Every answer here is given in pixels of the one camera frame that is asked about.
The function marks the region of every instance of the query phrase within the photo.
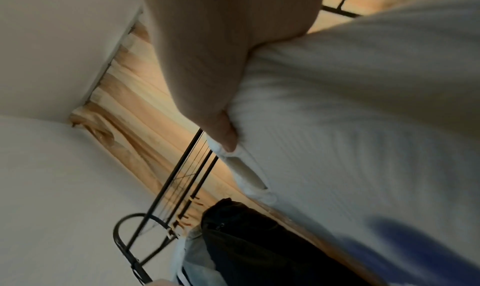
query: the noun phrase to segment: white wall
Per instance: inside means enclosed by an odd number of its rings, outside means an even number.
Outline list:
[[[0,0],[0,115],[64,121],[140,0]]]
[[[0,117],[0,285],[139,285],[112,230],[152,200],[84,131]],[[165,236],[153,231],[134,246],[139,257]],[[169,248],[148,264],[154,278],[168,278]]]

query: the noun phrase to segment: person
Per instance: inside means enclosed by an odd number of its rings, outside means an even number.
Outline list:
[[[227,152],[227,107],[258,46],[307,33],[322,0],[143,0],[147,29],[178,110]]]

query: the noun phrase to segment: white fabric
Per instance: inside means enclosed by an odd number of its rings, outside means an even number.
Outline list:
[[[409,228],[480,266],[480,0],[421,2],[268,45],[229,115],[238,149],[210,146],[248,196],[422,279],[443,273],[417,250],[398,253],[395,234],[428,246]]]

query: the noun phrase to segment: hand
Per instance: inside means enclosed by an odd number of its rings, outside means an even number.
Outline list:
[[[212,139],[222,145],[225,151],[235,151],[238,142],[238,135],[225,111],[211,117],[193,121]]]

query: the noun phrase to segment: gray garment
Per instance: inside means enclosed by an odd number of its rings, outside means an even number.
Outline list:
[[[192,286],[227,286],[210,258],[200,226],[193,228],[186,237],[182,266]]]

